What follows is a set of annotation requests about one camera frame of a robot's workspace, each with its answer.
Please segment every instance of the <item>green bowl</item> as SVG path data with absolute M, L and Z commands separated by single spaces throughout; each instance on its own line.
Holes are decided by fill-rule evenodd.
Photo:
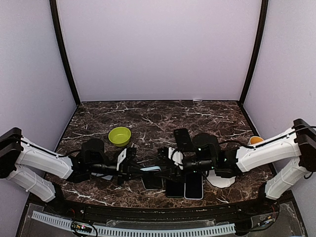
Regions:
M 127 127 L 116 127 L 109 133 L 109 140 L 117 147 L 124 147 L 129 143 L 131 132 Z

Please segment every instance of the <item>white plastic piece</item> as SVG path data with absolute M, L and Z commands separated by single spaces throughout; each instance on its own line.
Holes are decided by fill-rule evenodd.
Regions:
M 126 158 L 126 151 L 127 151 L 127 148 L 125 148 L 118 156 L 117 171 L 119 170 L 119 165 Z
M 169 151 L 168 151 L 168 158 L 171 159 L 172 153 L 174 152 L 174 148 L 169 147 Z M 182 159 L 183 159 L 183 154 L 181 152 L 175 152 L 173 154 L 172 160 L 174 161 L 174 164 L 179 166 L 180 169 L 183 169 L 182 166 Z
M 257 147 L 262 143 L 266 143 L 292 131 L 294 130 L 290 128 L 278 136 L 275 136 L 260 143 L 256 143 L 252 146 Z M 238 159 L 237 166 L 242 172 L 247 172 L 258 166 L 268 164 L 280 159 L 300 156 L 301 152 L 299 146 L 297 143 L 294 142 L 294 139 L 296 139 L 296 133 L 287 136 L 287 138 L 282 138 L 256 149 L 240 147 L 237 150 L 236 155 L 236 158 Z
M 26 138 L 22 138 L 22 140 L 28 142 L 29 144 L 35 145 L 34 143 L 32 143 L 30 140 Z M 28 165 L 28 166 L 46 171 L 48 173 L 57 175 L 58 177 L 62 179 L 67 179 L 73 172 L 72 170 L 73 163 L 71 162 L 71 159 L 69 157 L 59 158 L 60 154 L 51 152 L 50 150 L 42 148 L 38 145 L 36 146 L 54 155 L 50 155 L 39 149 L 31 147 L 25 143 L 21 143 L 21 145 L 23 147 L 23 151 L 21 152 L 21 154 L 19 155 L 16 161 L 17 164 Z
M 94 176 L 103 176 L 103 174 L 97 174 L 97 173 L 91 173 L 91 175 L 94 175 Z M 105 180 L 112 180 L 113 178 L 113 175 L 107 175 L 107 176 L 104 176 L 104 177 L 101 177 L 101 179 L 105 179 Z
M 265 193 L 269 199 L 278 199 L 286 190 L 292 187 L 299 179 L 310 172 L 298 165 L 300 159 L 293 158 L 279 174 L 266 184 Z
M 223 189 L 230 187 L 235 182 L 235 177 L 221 178 L 219 176 L 216 176 L 214 170 L 210 170 L 209 175 L 207 176 L 207 180 L 211 183 L 211 185 Z
M 35 194 L 45 202 L 55 198 L 55 188 L 51 182 L 42 179 L 23 165 L 16 165 L 16 168 L 16 171 L 9 174 L 7 180 L 20 185 L 25 191 Z
M 71 230 L 71 220 L 61 217 L 52 216 L 49 214 L 33 211 L 32 219 L 46 223 L 66 231 Z M 212 226 L 196 229 L 182 229 L 182 230 L 133 230 L 120 229 L 106 226 L 93 225 L 100 237 L 212 237 L 234 234 L 235 224 L 227 224 L 220 226 Z M 87 234 L 87 232 L 79 231 L 78 233 Z M 95 230 L 92 230 L 89 236 L 95 236 Z

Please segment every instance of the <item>black frame edge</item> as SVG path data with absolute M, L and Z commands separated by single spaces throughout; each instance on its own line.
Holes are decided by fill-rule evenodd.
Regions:
M 253 46 L 253 51 L 252 51 L 252 55 L 250 59 L 250 64 L 249 64 L 246 80 L 243 85 L 243 89 L 242 89 L 241 96 L 239 99 L 239 102 L 241 102 L 241 104 L 244 104 L 246 100 L 246 97 L 250 88 L 251 80 L 253 77 L 253 73 L 255 71 L 255 67 L 256 67 L 259 51 L 260 51 L 263 31 L 265 28 L 265 22 L 266 22 L 266 17 L 267 17 L 267 12 L 268 12 L 268 3 L 269 3 L 269 0 L 262 0 L 261 2 L 261 10 L 260 10 L 256 40 Z
M 74 101 L 76 105 L 78 106 L 81 101 L 79 98 L 79 94 L 75 85 L 75 81 L 70 69 L 67 53 L 66 53 L 66 48 L 64 44 L 64 39 L 61 31 L 61 26 L 60 26 L 60 21 L 59 21 L 59 16 L 58 16 L 58 9 L 57 9 L 57 2 L 56 0 L 49 0 L 50 3 L 50 11 L 51 11 L 51 17 L 53 19 L 53 24 L 54 24 L 54 29 L 55 29 L 55 34 L 56 34 L 56 39 L 58 43 L 58 48 L 60 52 L 60 56 L 64 65 L 65 73 L 67 76 L 68 84 L 71 90 L 71 93 L 73 95 Z
M 81 101 L 81 103 L 101 103 L 101 102 L 126 102 L 126 101 L 194 101 L 192 99 L 183 99 L 183 100 L 91 100 L 91 101 Z M 203 101 L 220 101 L 220 102 L 238 102 L 238 100 L 201 100 Z
M 251 121 L 251 119 L 250 119 L 250 117 L 249 117 L 247 111 L 246 111 L 245 108 L 243 107 L 243 104 L 242 104 L 240 101 L 238 101 L 237 104 L 238 104 L 238 106 L 239 106 L 239 108 L 240 108 L 240 110 L 241 110 L 243 116 L 244 116 L 245 119 L 247 120 L 247 123 L 249 124 L 249 127 L 251 128 L 253 135 L 259 136 L 259 133 L 258 133 L 258 131 L 257 131 L 256 127 L 255 127 L 255 125 L 254 125 L 253 122 Z M 270 168 L 271 173 L 273 174 L 273 176 L 276 176 L 276 175 L 277 175 L 277 171 L 276 171 L 275 166 L 274 166 L 272 163 L 269 163 L 269 168 Z
M 65 127 L 65 129 L 64 129 L 64 131 L 63 131 L 63 133 L 62 133 L 62 135 L 61 135 L 60 138 L 59 138 L 59 141 L 58 141 L 58 143 L 57 143 L 57 145 L 56 145 L 56 148 L 55 148 L 54 152 L 57 152 L 57 149 L 58 149 L 58 147 L 59 147 L 61 141 L 63 140 L 63 137 L 64 137 L 64 135 L 65 135 L 65 133 L 66 133 L 68 127 L 69 127 L 69 124 L 71 123 L 71 121 L 73 120 L 73 118 L 74 118 L 76 112 L 78 111 L 78 108 L 79 108 L 79 105 L 76 106 L 75 111 L 74 111 L 73 114 L 71 115 L 71 117 L 70 117 L 70 119 L 69 119 L 69 121 L 68 121 L 68 123 L 67 123 L 67 125 L 66 125 L 66 127 Z
M 295 197 L 294 197 L 293 192 L 291 190 L 286 191 L 279 199 L 280 204 L 287 203 L 289 201 L 291 201 L 293 203 L 296 215 L 297 215 L 297 217 L 298 217 L 298 219 L 300 221 L 300 226 L 301 226 L 301 228 L 304 228 L 304 231 L 306 233 L 307 230 L 306 230 L 305 224 L 303 222 L 300 210 L 298 209 Z M 249 217 L 248 216 L 247 217 L 236 216 L 237 210 L 240 209 L 240 208 L 249 206 L 251 204 L 254 204 L 255 202 L 256 202 L 256 200 L 252 199 L 252 200 L 241 201 L 241 202 L 236 202 L 236 203 L 229 203 L 229 204 L 201 207 L 204 211 L 207 212 L 206 214 L 201 215 L 201 218 L 197 218 L 196 216 L 190 216 L 190 214 L 189 214 L 190 211 L 191 212 L 192 211 L 196 212 L 196 209 L 194 207 L 193 208 L 184 208 L 183 211 L 181 211 L 182 214 L 180 214 L 180 216 L 181 216 L 180 219 L 182 219 L 184 217 L 184 215 L 185 215 L 185 221 L 207 220 L 207 219 L 214 219 L 214 218 L 218 219 L 219 218 L 220 222 L 223 222 L 223 221 L 228 221 L 229 223 L 244 222 L 244 221 L 247 221 Z M 52 210 L 50 208 L 47 208 L 46 204 L 43 201 L 41 201 L 37 196 L 30 195 L 30 198 L 27 200 L 26 206 L 24 208 L 21 220 L 25 219 L 25 215 L 26 215 L 26 212 L 28 210 L 28 206 L 29 206 L 30 203 L 41 205 L 41 206 L 44 207 L 44 211 L 47 211 L 47 212 L 52 213 L 52 214 L 56 214 L 55 212 L 52 212 Z M 69 207 L 77 210 L 77 212 L 79 212 L 80 210 L 84 210 L 84 214 L 80 214 L 80 217 L 78 217 L 79 219 L 82 219 L 84 222 L 106 223 L 108 220 L 117 220 L 118 218 L 120 220 L 126 220 L 124 217 L 122 217 L 121 215 L 119 215 L 116 212 L 116 210 L 120 210 L 120 209 L 124 209 L 124 208 L 119 208 L 119 207 L 118 208 L 113 208 L 113 207 L 108 207 L 108 206 L 86 204 L 86 203 L 80 203 L 80 202 L 75 202 L 75 201 L 67 201 L 67 204 L 69 205 Z M 102 214 L 97 214 L 95 216 L 95 217 L 98 218 L 97 221 L 95 220 L 95 217 L 91 216 L 92 213 L 90 213 L 90 214 L 88 214 L 86 216 L 86 213 L 89 212 L 87 209 L 89 209 L 90 207 L 103 210 Z M 136 213 L 137 215 L 139 215 L 139 213 L 141 212 L 142 213 L 142 218 L 137 219 L 136 221 L 145 221 L 146 222 L 146 219 L 148 218 L 148 216 L 144 215 L 144 210 L 143 209 L 132 208 L 131 211 Z M 156 211 L 163 213 L 164 217 L 163 217 L 162 221 L 166 221 L 166 220 L 171 221 L 169 219 L 170 215 L 172 217 L 174 216 L 173 210 L 156 209 Z M 21 234 L 21 231 L 22 231 L 22 225 L 19 226 L 19 229 L 17 231 L 16 237 L 19 237 L 19 234 Z

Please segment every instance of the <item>white cable tray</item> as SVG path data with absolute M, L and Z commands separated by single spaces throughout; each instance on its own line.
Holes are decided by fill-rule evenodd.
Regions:
M 33 211 L 32 219 L 66 231 L 72 231 L 70 228 L 72 220 L 70 219 L 55 217 L 38 211 Z M 99 237 L 211 237 L 236 232 L 234 224 L 185 230 L 132 230 L 98 225 L 94 225 L 94 227 L 98 230 Z M 95 230 L 92 230 L 90 235 L 95 236 Z

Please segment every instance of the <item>white arm casing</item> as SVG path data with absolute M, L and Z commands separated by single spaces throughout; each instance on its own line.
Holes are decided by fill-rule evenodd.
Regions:
M 35 145 L 27 138 L 22 138 L 22 140 L 29 144 Z M 53 156 L 39 149 L 31 147 L 29 144 L 21 143 L 23 151 L 21 152 L 20 156 L 16 161 L 17 164 L 28 165 L 46 171 L 48 173 L 54 174 L 62 179 L 67 179 L 71 175 L 71 173 L 73 172 L 73 164 L 69 157 L 60 158 L 58 157 L 60 156 L 59 154 L 40 147 L 41 149 L 44 149 L 54 154 Z
M 172 147 L 169 147 L 169 149 L 168 149 L 168 158 L 169 159 L 171 159 L 172 158 L 172 160 L 174 161 L 174 164 L 176 165 L 176 166 L 179 166 L 179 164 L 180 164 L 180 169 L 183 169 L 183 163 L 182 163 L 182 159 L 183 159 L 183 154 L 181 153 L 181 152 L 175 152 L 175 153 L 173 153 L 174 152 L 174 148 L 172 148 Z
M 269 142 L 292 131 L 294 130 L 289 128 L 278 136 L 256 143 L 253 147 Z M 280 159 L 298 157 L 301 155 L 301 152 L 298 144 L 294 142 L 294 139 L 296 139 L 296 133 L 256 149 L 240 147 L 237 150 L 236 155 L 236 158 L 238 159 L 237 166 L 242 172 L 247 172 L 258 166 L 275 162 Z
M 27 192 L 35 194 L 45 202 L 55 198 L 53 184 L 23 165 L 16 165 L 16 171 L 11 172 L 6 179 L 20 185 Z
M 293 158 L 279 174 L 267 182 L 265 188 L 267 198 L 278 199 L 304 175 L 310 173 L 307 169 L 298 165 L 299 161 L 298 157 Z

